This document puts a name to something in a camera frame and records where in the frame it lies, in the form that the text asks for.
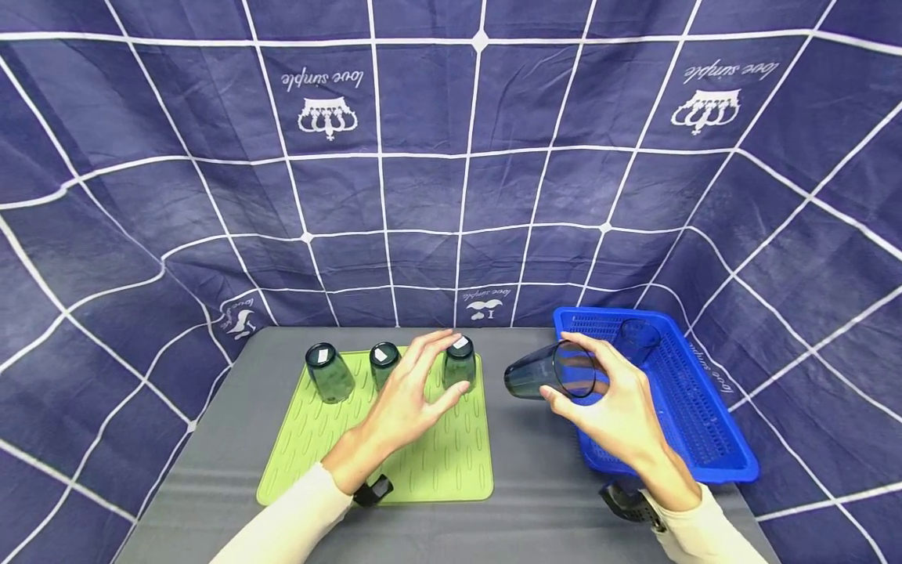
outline blue basket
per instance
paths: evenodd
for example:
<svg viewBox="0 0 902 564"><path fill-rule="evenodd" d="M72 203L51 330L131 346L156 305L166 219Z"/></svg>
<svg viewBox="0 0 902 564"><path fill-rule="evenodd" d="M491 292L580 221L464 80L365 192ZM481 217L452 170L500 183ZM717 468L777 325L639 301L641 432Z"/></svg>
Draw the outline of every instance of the blue basket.
<svg viewBox="0 0 902 564"><path fill-rule="evenodd" d="M686 461L695 479L708 484L755 480L758 460L669 316L645 310L557 308L555 330L559 337L561 331L574 331L613 341L625 319L645 319L661 333L661 344L641 368L649 376L652 399L667 442ZM591 404L599 398L592 394L578 402ZM577 434L590 468L636 475L585 433L577 430Z"/></svg>

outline hand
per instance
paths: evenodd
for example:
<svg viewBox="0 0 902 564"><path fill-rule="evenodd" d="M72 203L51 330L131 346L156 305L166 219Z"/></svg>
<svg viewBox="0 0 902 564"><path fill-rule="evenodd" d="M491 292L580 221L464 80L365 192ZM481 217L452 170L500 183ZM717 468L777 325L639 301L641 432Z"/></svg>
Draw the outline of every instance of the hand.
<svg viewBox="0 0 902 564"><path fill-rule="evenodd" d="M426 402L423 390L429 368L459 338L445 329L413 339L364 422L342 435L323 458L339 489L353 494L392 452L419 439L457 405L469 382L451 386L434 403Z"/></svg>
<svg viewBox="0 0 902 564"><path fill-rule="evenodd" d="M607 341L579 333L565 332L561 337L593 353L610 383L595 383L594 390L603 397L592 405L576 405L557 390L542 386L540 392L551 410L635 469L666 509L688 511L698 506L701 490L664 438L645 373Z"/></svg>
<svg viewBox="0 0 902 564"><path fill-rule="evenodd" d="M392 453L419 439L457 405L469 382L454 384L435 403L426 402L423 390L436 357L459 338L459 333L446 329L413 339L361 424L370 440Z"/></svg>

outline green silicone drying mat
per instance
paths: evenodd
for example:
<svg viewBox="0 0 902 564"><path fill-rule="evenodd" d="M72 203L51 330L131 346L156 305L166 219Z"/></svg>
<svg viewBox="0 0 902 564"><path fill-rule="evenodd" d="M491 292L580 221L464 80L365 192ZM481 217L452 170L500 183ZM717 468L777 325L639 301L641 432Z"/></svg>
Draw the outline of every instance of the green silicone drying mat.
<svg viewBox="0 0 902 564"><path fill-rule="evenodd" d="M399 349L403 354L407 348ZM343 432L363 421L375 402L369 351L341 355L354 375L354 391L343 402L322 403L304 366L257 487L260 504L275 502L326 455ZM430 402L444 392L444 359L444 355L439 356L429 370L425 394ZM480 501L492 494L492 454L485 417L483 360L479 355L473 389L422 438L376 468L370 483L379 474L385 474L394 484L394 491L383 504Z"/></svg>

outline dark blue plastic cup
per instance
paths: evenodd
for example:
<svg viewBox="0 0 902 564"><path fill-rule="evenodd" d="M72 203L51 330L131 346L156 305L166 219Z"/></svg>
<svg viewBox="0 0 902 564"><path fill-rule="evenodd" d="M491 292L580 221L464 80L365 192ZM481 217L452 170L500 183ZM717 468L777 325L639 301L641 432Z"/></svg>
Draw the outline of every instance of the dark blue plastic cup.
<svg viewBox="0 0 902 564"><path fill-rule="evenodd" d="M660 344L660 332L645 319L623 321L613 342L614 348L635 366L641 366Z"/></svg>
<svg viewBox="0 0 902 564"><path fill-rule="evenodd" d="M540 348L507 367L504 386L512 396L541 400L543 385L573 398L592 393L599 370L589 351L570 341Z"/></svg>

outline table surface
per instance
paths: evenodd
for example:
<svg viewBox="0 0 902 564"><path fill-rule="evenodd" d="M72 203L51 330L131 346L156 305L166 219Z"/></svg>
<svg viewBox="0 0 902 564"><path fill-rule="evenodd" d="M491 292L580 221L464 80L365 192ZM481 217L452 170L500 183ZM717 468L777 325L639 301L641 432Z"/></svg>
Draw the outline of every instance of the table surface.
<svg viewBox="0 0 902 564"><path fill-rule="evenodd" d="M251 338L118 564L203 564L262 507L257 485L303 367L319 341L366 350L408 344L427 329L266 328ZM512 361L554 342L553 329L469 329L483 358L495 488L484 502L353 509L308 562L529 564L669 562L645 524L615 517L596 493L572 426L543 402L504 389ZM768 562L773 549L733 485L712 488L730 521Z"/></svg>

